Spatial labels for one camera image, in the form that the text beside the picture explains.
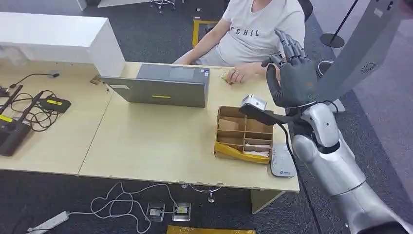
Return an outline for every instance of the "floor socket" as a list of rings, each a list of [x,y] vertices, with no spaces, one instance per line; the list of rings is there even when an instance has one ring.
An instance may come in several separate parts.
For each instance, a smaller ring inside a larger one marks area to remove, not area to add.
[[[146,210],[146,216],[152,222],[162,222],[164,220],[165,203],[150,202]]]
[[[177,202],[178,207],[173,205],[176,212],[172,215],[173,221],[188,222],[191,220],[191,203]]]

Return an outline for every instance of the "person's arm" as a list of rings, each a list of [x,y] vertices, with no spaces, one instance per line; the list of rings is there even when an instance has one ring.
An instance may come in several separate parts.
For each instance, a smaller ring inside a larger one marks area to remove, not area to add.
[[[221,38],[228,32],[230,26],[230,22],[221,19],[218,24],[199,41],[195,48],[184,57],[183,64],[191,64],[210,51],[220,42]]]

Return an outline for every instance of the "power cord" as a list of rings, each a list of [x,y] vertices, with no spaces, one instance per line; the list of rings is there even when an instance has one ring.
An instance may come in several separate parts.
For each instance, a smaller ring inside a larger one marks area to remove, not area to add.
[[[317,219],[317,216],[316,216],[316,212],[315,212],[315,210],[314,210],[313,203],[311,202],[310,196],[308,195],[307,188],[305,187],[304,181],[303,181],[303,179],[302,179],[302,177],[301,177],[300,171],[299,171],[298,166],[297,166],[297,161],[296,161],[296,159],[295,159],[295,157],[294,157],[294,154],[293,154],[293,151],[291,150],[291,147],[290,147],[290,140],[289,140],[290,137],[288,136],[287,129],[286,129],[282,124],[278,124],[278,126],[280,126],[281,129],[284,131],[284,134],[285,134],[285,142],[286,142],[286,144],[287,144],[288,152],[291,154],[291,158],[293,159],[294,166],[295,166],[296,169],[297,169],[297,177],[298,177],[298,180],[300,181],[300,184],[301,184],[301,186],[302,186],[302,189],[304,190],[304,194],[305,194],[305,197],[306,197],[306,199],[307,199],[308,206],[310,207],[311,214],[313,215],[313,219],[314,219],[314,221],[315,221],[315,223],[316,223],[317,231],[318,231],[319,234],[321,234],[321,226],[320,226],[319,220]]]
[[[122,192],[121,192],[115,199],[110,200],[108,203],[106,203],[102,208],[100,208],[100,209],[98,209],[98,210],[93,210],[93,203],[94,203],[96,200],[108,200],[108,197],[109,197],[110,193],[113,191],[113,189],[114,189],[118,184],[120,184],[120,188],[121,188]],[[175,208],[173,211],[171,211],[171,212],[163,211],[162,213],[165,213],[165,214],[173,214],[173,213],[175,213],[176,210],[177,210],[178,204],[177,204],[177,203],[175,202],[175,200],[173,199],[173,197],[172,197],[172,195],[171,195],[171,193],[170,193],[170,190],[169,190],[168,185],[166,185],[166,184],[154,184],[154,185],[148,186],[148,187],[146,187],[146,188],[144,188],[144,189],[141,189],[141,190],[139,190],[139,191],[136,191],[136,192],[126,192],[126,191],[123,189],[123,183],[122,183],[122,182],[118,182],[118,183],[116,183],[116,184],[109,190],[109,192],[106,194],[106,197],[96,197],[96,198],[94,198],[94,199],[92,200],[92,202],[91,202],[91,204],[90,204],[90,210],[91,210],[91,212],[89,212],[89,213],[88,213],[88,212],[69,212],[69,213],[68,213],[68,216],[70,216],[70,215],[94,215],[94,216],[96,216],[96,217],[98,217],[98,218],[101,218],[101,219],[106,219],[106,218],[119,218],[119,217],[123,217],[123,216],[131,216],[131,217],[133,217],[133,218],[136,219],[136,232],[138,232],[139,234],[144,234],[144,233],[146,233],[146,232],[149,230],[149,228],[150,228],[150,226],[151,226],[151,221],[150,221],[149,218],[146,216],[146,214],[145,214],[145,212],[144,212],[144,210],[143,210],[143,208],[142,208],[141,203],[139,203],[139,201],[136,201],[136,200],[133,199],[133,195],[134,195],[134,194],[141,193],[141,192],[143,192],[143,191],[145,191],[145,190],[147,190],[147,189],[150,189],[150,188],[153,188],[153,187],[156,187],[156,186],[165,186],[165,187],[167,188],[169,197],[170,197],[170,199],[172,200],[173,204],[174,204],[175,207],[176,207],[176,208]],[[129,198],[130,198],[130,200],[119,199],[122,195],[128,195]],[[126,202],[126,203],[130,203],[130,204],[131,204],[131,208],[130,208],[129,211],[128,211],[127,213],[125,213],[125,214],[112,214],[112,207],[113,207],[113,205],[114,205],[115,202]],[[138,224],[139,224],[138,218],[137,218],[135,215],[131,214],[134,203],[137,203],[137,204],[139,205],[139,208],[140,208],[143,216],[145,217],[145,220],[148,222],[148,227],[147,227],[144,231],[140,231],[140,230],[139,230],[139,228],[138,228]],[[110,205],[110,206],[109,206],[109,215],[107,215],[107,216],[101,216],[101,215],[99,215],[98,213],[99,213],[100,211],[102,211],[103,209],[105,209],[108,205]]]
[[[121,188],[122,192],[121,192],[115,199],[108,201],[109,195],[111,194],[111,192],[115,189],[115,187],[116,187],[117,185],[120,185],[120,188]],[[145,191],[145,190],[147,190],[147,189],[150,189],[150,188],[153,188],[153,187],[157,187],[157,186],[165,186],[165,187],[167,188],[169,197],[170,197],[170,199],[172,200],[174,206],[176,207],[176,208],[175,208],[173,211],[171,211],[171,212],[163,211],[163,212],[161,212],[161,213],[165,213],[165,214],[173,214],[173,213],[175,213],[175,212],[177,211],[177,209],[178,209],[178,208],[177,208],[177,207],[178,207],[178,204],[177,204],[176,201],[173,199],[172,194],[170,193],[170,190],[169,190],[169,186],[168,186],[167,184],[154,184],[154,185],[148,186],[148,187],[146,187],[146,188],[144,188],[144,189],[141,189],[141,190],[139,190],[139,191],[136,191],[136,192],[126,192],[125,189],[123,188],[123,183],[122,183],[122,182],[118,182],[118,183],[116,183],[116,184],[106,193],[106,196],[105,196],[105,197],[101,197],[101,196],[100,196],[100,197],[96,197],[96,198],[94,198],[94,199],[91,201],[91,203],[90,203],[90,210],[91,210],[91,212],[68,212],[68,213],[67,213],[67,216],[71,216],[71,215],[94,215],[94,216],[96,216],[96,217],[98,217],[98,218],[100,218],[100,219],[120,218],[120,217],[124,217],[124,216],[131,216],[131,217],[133,217],[133,218],[136,219],[136,231],[138,232],[138,234],[144,234],[144,233],[146,233],[146,232],[149,230],[149,228],[150,228],[150,226],[151,226],[151,221],[149,220],[148,216],[147,216],[146,213],[144,212],[141,203],[140,203],[139,201],[134,200],[133,195],[138,194],[138,193],[141,193],[141,192],[143,192],[143,191]],[[128,198],[129,198],[129,199],[120,199],[120,197],[121,197],[122,195],[128,195]],[[97,201],[97,200],[104,200],[104,201],[108,201],[108,202],[107,202],[103,207],[101,207],[101,208],[99,208],[99,209],[97,209],[97,210],[94,210],[94,209],[93,209],[94,202]],[[130,207],[129,211],[128,211],[127,213],[124,213],[124,214],[112,214],[113,205],[114,205],[115,203],[122,203],[122,202],[124,202],[124,203],[130,203],[130,204],[131,204],[131,207]],[[143,216],[145,217],[145,220],[148,222],[148,227],[147,227],[144,231],[140,231],[140,230],[139,230],[139,228],[138,228],[138,226],[139,226],[138,218],[137,218],[135,215],[131,214],[131,213],[132,213],[132,210],[133,210],[133,205],[134,205],[134,203],[138,204],[138,206],[139,206],[139,208],[140,208]],[[107,216],[102,216],[102,215],[98,214],[99,212],[101,212],[102,210],[104,210],[105,208],[107,208],[107,206],[109,206],[109,215],[107,215]],[[32,226],[33,221],[34,221],[33,216],[31,216],[31,215],[25,215],[25,216],[23,216],[22,218],[20,218],[19,221],[16,223],[16,225],[14,226],[11,234],[20,234],[20,233],[17,233],[17,230],[19,230],[19,226],[22,224],[23,220],[26,219],[26,218],[30,218],[30,224],[29,224],[29,226]],[[31,229],[31,228],[26,228],[26,229],[24,229],[24,230],[25,230],[25,231],[24,231],[25,234],[30,234],[30,233],[32,233],[32,232],[34,232],[34,231],[49,231],[49,230],[51,230],[51,229]]]
[[[44,90],[43,92],[44,93],[49,92],[50,94],[48,95],[48,97],[50,97],[50,96],[56,97],[56,95],[50,90]],[[18,99],[18,97],[20,97],[21,95],[27,95],[28,98]],[[10,104],[10,108],[13,111],[23,113],[24,109],[23,110],[17,110],[15,107],[13,107],[13,104],[15,104],[16,102],[21,102],[21,101],[30,101],[30,103],[31,103],[32,100],[33,100],[33,96],[31,96],[30,94],[20,93],[12,101],[12,103]],[[57,117],[59,116],[58,112],[46,110],[46,109],[42,108],[38,103],[33,107],[33,109],[34,108],[37,108],[39,111],[36,112],[36,113],[29,112],[29,114],[31,116],[30,117],[26,116],[25,121],[27,121],[30,124],[32,130],[35,131],[35,132],[44,132],[44,131],[46,131],[48,128],[50,128],[56,122]]]
[[[17,83],[14,83],[12,85],[10,85],[9,89],[14,89],[18,84],[20,84],[21,82],[23,82],[25,79],[31,77],[31,76],[52,76],[53,78],[56,78],[58,76],[60,76],[59,73],[54,73],[54,74],[47,74],[47,73],[33,73],[30,75],[25,76],[23,79],[19,80]]]

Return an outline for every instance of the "chair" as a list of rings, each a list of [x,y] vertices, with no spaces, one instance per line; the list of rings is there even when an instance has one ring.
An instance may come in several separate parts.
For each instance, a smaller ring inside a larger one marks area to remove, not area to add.
[[[175,0],[150,0],[150,6],[153,7],[154,4],[159,5],[159,13],[162,13],[162,6],[166,4],[172,4],[174,10],[176,10]]]
[[[301,5],[302,11],[304,12],[304,22],[310,18],[310,15],[313,13],[313,4],[310,2],[310,0],[298,0],[298,2]],[[224,0],[224,11],[228,7],[229,0]],[[209,33],[217,23],[210,23],[206,25],[205,28],[205,33]]]

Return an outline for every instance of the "white device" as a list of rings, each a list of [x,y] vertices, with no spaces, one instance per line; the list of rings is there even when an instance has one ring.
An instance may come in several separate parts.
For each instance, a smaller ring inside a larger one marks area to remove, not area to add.
[[[30,234],[43,234],[68,219],[68,213],[66,211],[63,211],[62,213],[38,225],[37,227],[27,229],[27,232],[30,232]]]
[[[293,159],[285,143],[273,144],[271,173],[280,177],[294,177],[297,174]]]

